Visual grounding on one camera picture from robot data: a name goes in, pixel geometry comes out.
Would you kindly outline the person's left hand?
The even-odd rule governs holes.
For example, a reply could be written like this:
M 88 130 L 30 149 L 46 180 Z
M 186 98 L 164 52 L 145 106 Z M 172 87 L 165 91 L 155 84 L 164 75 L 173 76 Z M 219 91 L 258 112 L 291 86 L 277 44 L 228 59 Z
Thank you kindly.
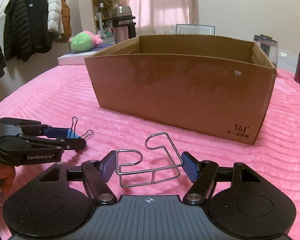
M 2 189 L 10 190 L 15 179 L 15 167 L 0 163 L 0 180 Z

